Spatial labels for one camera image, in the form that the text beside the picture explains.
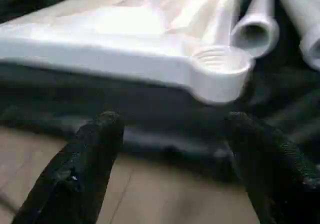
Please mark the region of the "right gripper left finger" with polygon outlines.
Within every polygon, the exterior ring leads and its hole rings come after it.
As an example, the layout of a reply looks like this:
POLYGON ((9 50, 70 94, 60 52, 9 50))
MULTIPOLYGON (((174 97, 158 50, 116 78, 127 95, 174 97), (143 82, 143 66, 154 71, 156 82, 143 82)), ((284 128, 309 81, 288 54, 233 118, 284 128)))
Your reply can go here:
POLYGON ((125 125, 106 111, 82 125, 50 160, 14 217, 16 224, 95 224, 125 125))

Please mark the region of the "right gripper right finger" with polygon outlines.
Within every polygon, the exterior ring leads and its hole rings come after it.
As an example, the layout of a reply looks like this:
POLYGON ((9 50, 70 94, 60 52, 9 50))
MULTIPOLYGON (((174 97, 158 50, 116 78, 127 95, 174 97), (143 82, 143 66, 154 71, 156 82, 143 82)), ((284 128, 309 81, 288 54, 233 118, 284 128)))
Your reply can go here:
POLYGON ((244 112, 224 121, 233 167, 261 224, 318 224, 320 171, 276 128, 244 112))

